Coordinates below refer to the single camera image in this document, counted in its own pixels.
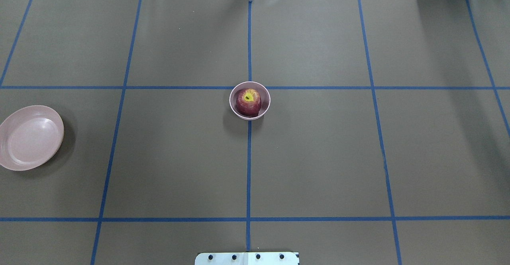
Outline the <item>pink bowl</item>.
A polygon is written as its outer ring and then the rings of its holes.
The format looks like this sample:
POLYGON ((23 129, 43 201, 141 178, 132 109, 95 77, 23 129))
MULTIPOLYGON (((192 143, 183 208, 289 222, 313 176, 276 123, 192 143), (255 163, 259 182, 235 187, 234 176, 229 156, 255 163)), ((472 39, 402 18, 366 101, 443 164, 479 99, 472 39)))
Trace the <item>pink bowl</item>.
POLYGON ((243 120, 262 118, 271 104, 271 96, 264 85, 246 81, 231 90, 228 98, 233 113, 243 120))

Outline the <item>red apple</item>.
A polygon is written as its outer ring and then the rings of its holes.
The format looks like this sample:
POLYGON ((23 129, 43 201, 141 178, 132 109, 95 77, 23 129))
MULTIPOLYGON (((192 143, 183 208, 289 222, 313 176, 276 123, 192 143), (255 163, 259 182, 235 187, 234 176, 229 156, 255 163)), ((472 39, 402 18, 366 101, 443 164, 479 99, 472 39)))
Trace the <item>red apple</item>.
POLYGON ((242 116, 258 116, 262 108, 260 93, 253 88, 241 89, 237 92, 235 107, 242 116))

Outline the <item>pink plate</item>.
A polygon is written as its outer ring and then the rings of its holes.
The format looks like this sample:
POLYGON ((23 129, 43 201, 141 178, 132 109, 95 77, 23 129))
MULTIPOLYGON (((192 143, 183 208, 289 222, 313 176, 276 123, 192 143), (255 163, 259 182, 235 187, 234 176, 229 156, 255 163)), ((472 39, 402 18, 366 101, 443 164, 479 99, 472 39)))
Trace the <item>pink plate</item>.
POLYGON ((61 116, 51 107, 32 105, 13 112, 0 127, 2 167, 26 171, 43 165, 60 148, 64 132, 61 116))

